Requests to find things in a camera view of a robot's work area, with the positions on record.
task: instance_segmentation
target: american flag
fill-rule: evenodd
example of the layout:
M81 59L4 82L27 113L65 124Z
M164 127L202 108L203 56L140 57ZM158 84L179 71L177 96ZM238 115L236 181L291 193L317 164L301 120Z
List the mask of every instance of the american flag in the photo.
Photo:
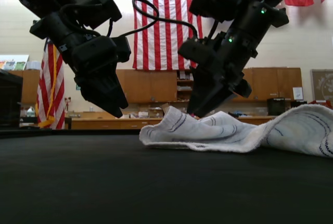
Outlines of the american flag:
M201 17L188 11L192 0L148 0L160 12L160 17L187 21L193 24L202 38ZM153 15L153 9L137 2L138 7ZM135 29L152 22L152 19L134 13ZM134 36L134 69L143 70L185 70L196 64L178 55L181 44L193 33L187 26L174 23L157 22L153 27Z
M65 128L65 80L62 56L56 47L46 41L37 91L39 127Z

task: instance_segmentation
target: flag on pole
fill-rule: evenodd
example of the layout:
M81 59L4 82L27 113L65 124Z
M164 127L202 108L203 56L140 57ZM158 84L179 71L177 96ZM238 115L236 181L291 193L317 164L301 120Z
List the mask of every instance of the flag on pole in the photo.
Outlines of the flag on pole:
M62 56L57 48L46 40L37 91L36 112L39 127L64 129L65 106Z

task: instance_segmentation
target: black cable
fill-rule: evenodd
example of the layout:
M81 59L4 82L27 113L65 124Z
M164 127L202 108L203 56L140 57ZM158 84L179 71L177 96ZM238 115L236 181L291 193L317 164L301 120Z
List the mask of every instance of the black cable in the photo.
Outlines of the black cable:
M160 12L159 12L158 9L156 8L156 6L155 6L154 4L152 4L150 1L148 1L148 0L138 0L138 1L140 1L140 2L142 2L142 3L145 3L145 4L147 4L148 6L150 6L150 7L154 10L154 12L156 13L156 17L157 17L157 18L160 17ZM142 28L140 28L140 29L136 29L136 30L132 30L132 31L130 31L130 32L124 33L124 34L120 35L119 37L121 37L121 36L128 36L128 35L131 35L131 34L134 34L134 33L137 33L137 32L143 31L143 30L146 30L146 29L150 28L151 26L153 26L155 23L157 23L157 21L158 21L158 20L155 19L155 20L154 20L153 22L151 22L150 24L148 24L148 25L146 25L146 26L144 26L144 27L142 27Z
M112 21L112 18L111 18L110 21L109 21L109 30L108 30L108 33L106 34L106 36L108 38L111 36L112 28L113 28L113 21Z
M153 15L151 15L151 14L148 14L148 13L144 12L143 10L141 10L141 9L136 5L135 2L136 2L136 0L132 0L133 7L134 7L139 13L141 13L142 15L144 15L144 16L146 16L146 17L148 17L148 18L154 19L154 20L162 21L162 22L178 23L178 24L182 24L182 25L188 26L188 27L192 30L192 32L193 32L193 36L194 36L195 38L198 37L198 32L197 32L196 28L195 28L192 24L190 24L190 23L188 23L188 22L184 22L184 21L179 21L179 20L172 20L172 19L167 19L167 18L159 18L159 17L155 17L155 16L153 16Z
M217 29L217 26L219 25L219 21L215 20L214 24L213 24L213 27L212 29L210 30L209 32L209 35L208 35L208 40L211 40L212 37L213 37L213 34L215 33L216 29Z
M75 25L72 23L67 17L66 17L66 11L69 9L93 9L93 8L101 8L102 4L96 4L96 5L76 5L76 4L67 4L62 6L60 9L59 15L63 21L63 23L70 29L75 30L76 32L81 32L84 34L89 34L89 35L95 35L95 36L100 36L100 34L97 31L94 30L88 30L85 28L81 28L78 25Z

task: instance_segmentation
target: bottle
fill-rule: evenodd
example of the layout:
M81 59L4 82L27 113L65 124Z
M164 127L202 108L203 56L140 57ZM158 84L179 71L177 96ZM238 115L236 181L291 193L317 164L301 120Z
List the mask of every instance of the bottle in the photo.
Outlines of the bottle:
M33 107L27 110L27 117L35 117L35 109Z

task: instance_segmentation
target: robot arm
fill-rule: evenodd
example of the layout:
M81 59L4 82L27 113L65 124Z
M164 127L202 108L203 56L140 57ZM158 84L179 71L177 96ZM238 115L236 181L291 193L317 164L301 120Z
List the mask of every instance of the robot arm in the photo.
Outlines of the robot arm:
M234 20L227 32L184 42L179 53L198 64L193 69L194 89L188 113L204 116L237 93L248 97L251 87L242 70L271 25L288 23L282 0L193 0L190 12L216 22ZM75 73L83 97L105 111L122 116L128 106L119 84L117 62L131 54L125 37L109 38L94 30L105 21L116 22L121 13L113 0L20 0L41 18L30 33L49 38Z

